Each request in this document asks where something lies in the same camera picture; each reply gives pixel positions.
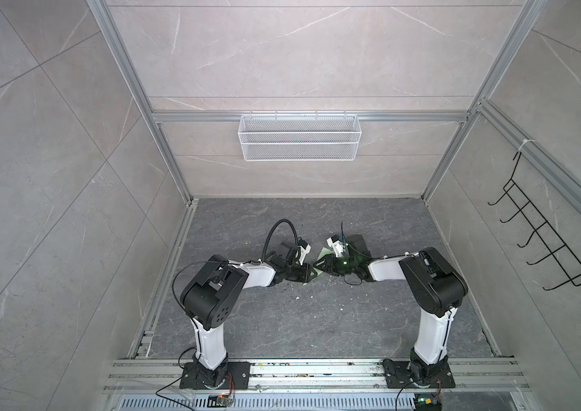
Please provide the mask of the right small circuit board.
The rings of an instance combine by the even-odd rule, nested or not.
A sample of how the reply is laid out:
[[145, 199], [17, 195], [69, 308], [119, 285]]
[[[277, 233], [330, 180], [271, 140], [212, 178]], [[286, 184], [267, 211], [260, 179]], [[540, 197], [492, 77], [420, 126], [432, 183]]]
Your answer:
[[441, 411], [442, 403], [433, 395], [420, 394], [415, 396], [415, 411]]

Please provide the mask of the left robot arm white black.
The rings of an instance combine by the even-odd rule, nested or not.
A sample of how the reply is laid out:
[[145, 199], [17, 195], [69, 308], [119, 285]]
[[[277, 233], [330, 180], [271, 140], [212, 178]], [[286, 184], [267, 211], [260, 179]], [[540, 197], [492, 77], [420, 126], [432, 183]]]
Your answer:
[[228, 353], [224, 323], [244, 289], [268, 288], [283, 281], [307, 283], [312, 270], [305, 263], [311, 246], [284, 242], [283, 253], [270, 252], [260, 260], [237, 262], [215, 254], [186, 285], [177, 304], [194, 328], [194, 364], [203, 383], [220, 386], [227, 375]]

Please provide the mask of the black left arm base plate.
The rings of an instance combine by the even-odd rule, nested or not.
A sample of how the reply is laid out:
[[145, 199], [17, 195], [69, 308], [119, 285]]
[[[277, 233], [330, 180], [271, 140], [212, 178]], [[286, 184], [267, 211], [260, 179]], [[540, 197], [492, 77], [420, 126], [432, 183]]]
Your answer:
[[179, 383], [181, 389], [246, 390], [249, 387], [251, 364], [246, 361], [226, 361], [215, 370], [199, 362], [188, 362]]

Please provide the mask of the left small circuit board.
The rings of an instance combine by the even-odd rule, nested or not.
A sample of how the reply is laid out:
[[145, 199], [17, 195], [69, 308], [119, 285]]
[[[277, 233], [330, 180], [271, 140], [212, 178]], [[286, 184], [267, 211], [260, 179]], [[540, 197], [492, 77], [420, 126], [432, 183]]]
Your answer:
[[208, 404], [207, 404], [208, 407], [228, 408], [234, 404], [235, 399], [233, 396], [222, 394], [222, 395], [209, 396], [207, 401], [208, 401]]

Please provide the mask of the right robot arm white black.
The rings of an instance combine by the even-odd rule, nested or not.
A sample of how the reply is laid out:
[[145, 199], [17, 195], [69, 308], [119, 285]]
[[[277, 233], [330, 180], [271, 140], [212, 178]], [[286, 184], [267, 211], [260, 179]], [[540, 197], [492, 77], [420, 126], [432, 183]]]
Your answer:
[[404, 281], [420, 307], [419, 334], [407, 366], [410, 382], [427, 387], [448, 372], [447, 343], [468, 285], [448, 260], [433, 247], [398, 256], [373, 257], [362, 236], [327, 240], [332, 252], [314, 267], [334, 276], [355, 274], [362, 282]]

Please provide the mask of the light green paper sheet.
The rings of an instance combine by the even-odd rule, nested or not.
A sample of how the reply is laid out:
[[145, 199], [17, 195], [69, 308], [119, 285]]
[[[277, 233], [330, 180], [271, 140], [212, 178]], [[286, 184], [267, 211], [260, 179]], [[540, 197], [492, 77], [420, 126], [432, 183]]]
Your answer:
[[[317, 259], [316, 259], [316, 260], [318, 260], [320, 257], [322, 257], [322, 256], [324, 256], [324, 255], [332, 255], [332, 254], [333, 254], [333, 251], [331, 250], [331, 248], [322, 248], [322, 249], [321, 249], [321, 251], [319, 252], [319, 254], [318, 254], [318, 257], [317, 257]], [[314, 263], [316, 262], [316, 260], [315, 260], [315, 261], [313, 261], [313, 262], [311, 262], [311, 263], [309, 263], [309, 264], [310, 264], [310, 265], [314, 265]]]

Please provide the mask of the small circuit board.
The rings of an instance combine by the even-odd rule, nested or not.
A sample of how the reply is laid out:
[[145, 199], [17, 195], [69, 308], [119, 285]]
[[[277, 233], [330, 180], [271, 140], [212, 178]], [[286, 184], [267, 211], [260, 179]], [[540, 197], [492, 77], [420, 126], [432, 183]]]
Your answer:
[[208, 407], [228, 408], [234, 404], [235, 399], [233, 396], [222, 394], [222, 395], [209, 396], [207, 401], [208, 401], [208, 404], [207, 404]]
[[433, 395], [420, 394], [415, 396], [415, 411], [441, 411], [442, 403]]

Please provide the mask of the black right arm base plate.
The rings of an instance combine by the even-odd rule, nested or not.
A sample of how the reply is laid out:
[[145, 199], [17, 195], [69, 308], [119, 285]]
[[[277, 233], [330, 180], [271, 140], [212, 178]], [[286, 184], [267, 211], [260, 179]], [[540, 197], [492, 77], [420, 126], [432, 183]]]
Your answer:
[[425, 364], [420, 359], [410, 361], [393, 361], [383, 359], [386, 385], [390, 389], [401, 389], [405, 385], [430, 389], [451, 389], [456, 383], [448, 363], [449, 356], [435, 364]]

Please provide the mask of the aluminium frame rail front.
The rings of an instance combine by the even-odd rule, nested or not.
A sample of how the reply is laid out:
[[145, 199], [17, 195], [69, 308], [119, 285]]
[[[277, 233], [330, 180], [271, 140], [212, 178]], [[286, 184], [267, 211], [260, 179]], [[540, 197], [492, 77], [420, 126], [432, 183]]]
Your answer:
[[[115, 361], [103, 384], [105, 393], [148, 393], [173, 388], [205, 390], [197, 370], [184, 371], [175, 360]], [[529, 389], [512, 358], [451, 359], [444, 371], [412, 384], [406, 360], [382, 359], [247, 359], [229, 365], [220, 390], [239, 393], [406, 391], [520, 392]]]

